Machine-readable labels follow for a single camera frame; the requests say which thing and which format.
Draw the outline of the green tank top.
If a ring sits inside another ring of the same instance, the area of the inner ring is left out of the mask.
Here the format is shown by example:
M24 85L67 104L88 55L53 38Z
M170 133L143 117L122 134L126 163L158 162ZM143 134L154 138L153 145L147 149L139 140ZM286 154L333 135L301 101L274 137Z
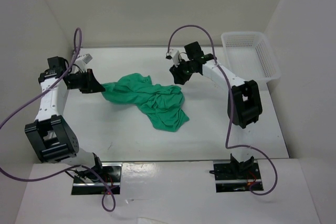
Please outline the green tank top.
M105 100L135 105L157 130L177 132L190 120L182 109L185 101L182 89L176 85L153 84L150 76L132 73L102 86Z

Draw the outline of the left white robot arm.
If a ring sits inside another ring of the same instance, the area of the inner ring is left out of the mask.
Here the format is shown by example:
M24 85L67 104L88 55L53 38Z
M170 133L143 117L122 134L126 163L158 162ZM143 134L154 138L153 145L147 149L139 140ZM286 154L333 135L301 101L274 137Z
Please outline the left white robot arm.
M62 57L48 58L49 68L38 78L46 95L40 101L33 123L25 126L25 134L41 162L84 164L88 166L86 176L91 181L98 182L104 176L100 158L79 147L78 138L64 119L69 90L76 89L83 94L105 91L94 77L92 69L87 68L91 60L90 54L79 56L69 73L58 82L57 79L67 70L69 63Z

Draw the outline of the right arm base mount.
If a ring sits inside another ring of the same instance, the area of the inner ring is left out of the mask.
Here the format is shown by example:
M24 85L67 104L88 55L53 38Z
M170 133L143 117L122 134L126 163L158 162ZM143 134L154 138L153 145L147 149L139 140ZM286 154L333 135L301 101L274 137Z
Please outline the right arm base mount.
M250 186L255 191L263 191L264 189L257 162L238 175L234 174L229 162L214 162L209 173L214 176L217 193L249 191Z

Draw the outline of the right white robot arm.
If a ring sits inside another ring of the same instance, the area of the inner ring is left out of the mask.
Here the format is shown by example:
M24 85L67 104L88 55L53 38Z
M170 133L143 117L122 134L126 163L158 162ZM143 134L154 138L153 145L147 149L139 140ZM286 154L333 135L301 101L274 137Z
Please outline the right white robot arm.
M174 83L184 85L190 80L192 74L209 78L217 86L228 93L227 115L229 118L228 130L225 140L225 148L233 150L236 148L248 148L246 144L229 145L229 138L233 126L245 129L247 125L256 123L262 113L262 105L259 87L256 81L247 81L232 73L219 63L213 53L205 54L198 42L184 46L184 60L177 49L168 48L166 59L173 61L169 69L173 76Z

